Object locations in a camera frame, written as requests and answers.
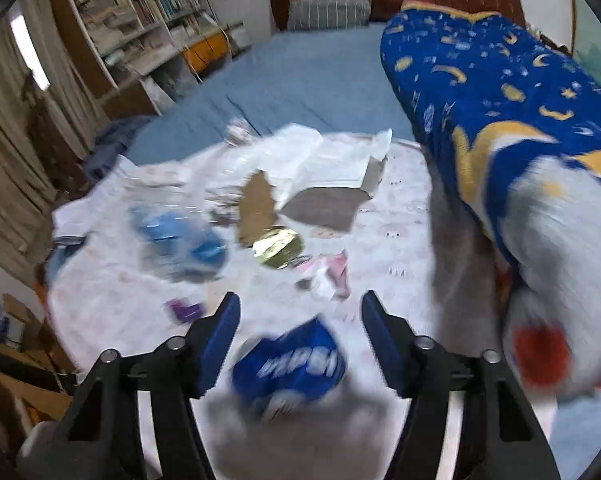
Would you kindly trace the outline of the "gold foil wrapper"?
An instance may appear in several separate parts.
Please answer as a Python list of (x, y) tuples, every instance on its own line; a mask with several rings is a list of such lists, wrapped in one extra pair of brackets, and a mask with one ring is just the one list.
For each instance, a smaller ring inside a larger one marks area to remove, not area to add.
[(303, 251), (299, 234), (287, 226), (273, 226), (253, 243), (255, 258), (264, 266), (283, 269)]

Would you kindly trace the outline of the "grey cardboard sheet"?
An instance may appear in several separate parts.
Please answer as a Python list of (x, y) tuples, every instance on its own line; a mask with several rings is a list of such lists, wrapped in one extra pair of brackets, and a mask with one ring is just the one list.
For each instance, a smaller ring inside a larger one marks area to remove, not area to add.
[(294, 191), (280, 212), (292, 220), (348, 232), (359, 208), (372, 200), (383, 178), (385, 159), (373, 156), (346, 165), (316, 162), (304, 169), (303, 186)]

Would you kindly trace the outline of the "striped grey pillow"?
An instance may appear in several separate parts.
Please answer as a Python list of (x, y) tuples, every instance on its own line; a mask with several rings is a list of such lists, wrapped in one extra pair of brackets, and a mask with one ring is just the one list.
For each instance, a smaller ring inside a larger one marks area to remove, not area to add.
[(288, 30), (363, 27), (369, 23), (372, 0), (291, 0)]

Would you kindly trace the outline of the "beige curtain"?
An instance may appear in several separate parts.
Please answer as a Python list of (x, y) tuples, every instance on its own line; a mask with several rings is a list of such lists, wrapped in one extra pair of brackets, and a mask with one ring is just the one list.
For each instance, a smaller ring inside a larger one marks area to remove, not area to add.
[(0, 20), (0, 268), (25, 284), (34, 277), (32, 251), (50, 226), (58, 191), (43, 167), (30, 130), (50, 116), (48, 142), (61, 138), (78, 160), (107, 122), (58, 28), (52, 0), (16, 0), (49, 85), (40, 89), (17, 47), (9, 18)]

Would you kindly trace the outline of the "white patterned sheet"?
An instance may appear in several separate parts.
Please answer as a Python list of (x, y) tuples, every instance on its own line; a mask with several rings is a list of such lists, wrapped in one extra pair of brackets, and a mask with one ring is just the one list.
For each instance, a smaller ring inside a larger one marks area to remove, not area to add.
[(263, 266), (238, 244), (234, 229), (222, 231), (229, 259), (218, 278), (201, 284), (168, 281), (143, 269), (141, 242), (129, 222), (130, 188), (143, 175), (143, 168), (124, 171), (86, 246), (54, 278), (48, 306), (54, 330), (72, 360), (89, 368), (108, 348), (125, 356), (153, 350), (180, 332), (166, 308), (176, 298), (201, 301), (212, 312), (226, 292), (236, 292), (242, 318), (234, 350), (252, 338), (281, 335), (320, 315), (347, 359), (337, 390), (304, 411), (265, 422), (242, 408), (230, 370), (223, 370), (216, 387), (193, 405), (208, 456), (220, 479), (382, 478), (408, 404), (384, 384), (360, 320), (361, 296), (374, 289), (358, 289), (351, 278), (351, 252), (377, 246), (378, 237), (358, 228), (331, 236), (317, 226), (283, 218), (302, 237), (307, 255), (345, 250), (351, 286), (345, 300), (315, 297), (296, 286), (294, 270)]

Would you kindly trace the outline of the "blue bed sheet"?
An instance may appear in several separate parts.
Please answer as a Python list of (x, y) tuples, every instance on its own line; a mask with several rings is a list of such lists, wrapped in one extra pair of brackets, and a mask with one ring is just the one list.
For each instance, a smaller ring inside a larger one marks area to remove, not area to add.
[(284, 32), (189, 89), (142, 128), (127, 151), (139, 166), (186, 159), (218, 144), (232, 120), (258, 136), (299, 124), (322, 133), (392, 130), (385, 178), (372, 200), (339, 191), (341, 214), (312, 214), (299, 197), (300, 221), (337, 236), (358, 228), (378, 245), (351, 252), (351, 278), (372, 288), (445, 348), (477, 356), (498, 340), (491, 253), (433, 164), (413, 146), (412, 128), (381, 64), (383, 28), (371, 24), (323, 32)]

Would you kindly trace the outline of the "pink paper wrapper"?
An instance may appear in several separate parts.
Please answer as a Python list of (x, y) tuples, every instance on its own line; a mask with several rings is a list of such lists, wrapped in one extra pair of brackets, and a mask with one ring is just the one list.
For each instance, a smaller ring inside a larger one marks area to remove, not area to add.
[(323, 254), (306, 258), (296, 266), (299, 289), (324, 300), (345, 300), (351, 296), (347, 254)]

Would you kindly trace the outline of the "white paper ball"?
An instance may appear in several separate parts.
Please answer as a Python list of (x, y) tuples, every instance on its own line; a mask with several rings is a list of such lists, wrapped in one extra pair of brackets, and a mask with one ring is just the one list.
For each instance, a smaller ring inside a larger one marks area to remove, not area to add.
[(226, 142), (230, 146), (253, 145), (256, 141), (257, 133), (244, 118), (233, 118), (228, 122), (226, 128)]

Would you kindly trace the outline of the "blue pepsi can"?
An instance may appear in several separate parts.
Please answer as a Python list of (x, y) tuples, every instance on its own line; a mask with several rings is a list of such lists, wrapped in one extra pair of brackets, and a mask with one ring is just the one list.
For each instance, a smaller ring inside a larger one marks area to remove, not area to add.
[(342, 382), (344, 352), (320, 315), (276, 337), (245, 341), (232, 366), (234, 392), (261, 419), (321, 401)]

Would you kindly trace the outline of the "blue star patterned quilt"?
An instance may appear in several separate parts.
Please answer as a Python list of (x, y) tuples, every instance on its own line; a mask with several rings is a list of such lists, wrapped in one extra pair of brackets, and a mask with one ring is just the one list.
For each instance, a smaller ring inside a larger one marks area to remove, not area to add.
[(415, 140), (494, 245), (523, 384), (601, 390), (601, 87), (495, 11), (407, 0), (380, 55)]

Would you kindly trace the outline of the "blue plastic bag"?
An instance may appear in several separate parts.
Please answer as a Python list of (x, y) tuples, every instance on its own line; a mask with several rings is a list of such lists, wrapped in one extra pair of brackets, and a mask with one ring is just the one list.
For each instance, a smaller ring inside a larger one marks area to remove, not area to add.
[(195, 210), (136, 204), (129, 219), (140, 238), (143, 269), (160, 278), (203, 282), (227, 262), (226, 242)]

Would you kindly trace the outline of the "wooden chair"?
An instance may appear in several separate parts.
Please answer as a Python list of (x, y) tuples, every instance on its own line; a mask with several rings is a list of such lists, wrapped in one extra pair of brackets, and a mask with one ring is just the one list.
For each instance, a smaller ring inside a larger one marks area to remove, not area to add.
[(84, 195), (87, 179), (81, 160), (67, 142), (69, 123), (49, 91), (42, 91), (32, 70), (23, 84), (22, 100), (31, 105), (27, 136), (52, 186), (70, 196)]

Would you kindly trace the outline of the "wooden bookshelf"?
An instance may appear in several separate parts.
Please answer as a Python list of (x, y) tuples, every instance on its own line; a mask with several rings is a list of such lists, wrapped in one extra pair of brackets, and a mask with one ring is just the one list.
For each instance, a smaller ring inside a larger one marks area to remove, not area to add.
[(112, 119), (160, 115), (232, 58), (210, 0), (50, 0), (80, 77)]

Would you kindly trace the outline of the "brown cardboard piece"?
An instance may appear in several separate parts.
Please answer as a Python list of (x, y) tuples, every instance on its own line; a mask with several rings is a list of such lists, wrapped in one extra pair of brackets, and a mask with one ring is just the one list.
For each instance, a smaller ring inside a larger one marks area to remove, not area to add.
[(262, 170), (250, 176), (238, 201), (238, 242), (252, 247), (276, 222), (272, 186)]

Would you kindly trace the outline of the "white torn paper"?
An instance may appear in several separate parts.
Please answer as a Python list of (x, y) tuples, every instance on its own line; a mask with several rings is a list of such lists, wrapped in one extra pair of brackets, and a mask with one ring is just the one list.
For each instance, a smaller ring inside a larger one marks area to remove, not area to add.
[(392, 140), (391, 129), (359, 136), (290, 124), (250, 149), (250, 168), (266, 175), (278, 207), (313, 188), (352, 188), (372, 196)]

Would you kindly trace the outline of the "purple small wrapper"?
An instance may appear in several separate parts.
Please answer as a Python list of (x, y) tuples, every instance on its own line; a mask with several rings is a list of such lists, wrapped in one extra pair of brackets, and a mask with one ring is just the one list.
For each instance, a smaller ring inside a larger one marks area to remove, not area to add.
[(166, 308), (172, 318), (179, 324), (193, 323), (205, 313), (204, 304), (191, 302), (186, 298), (171, 299), (166, 302)]

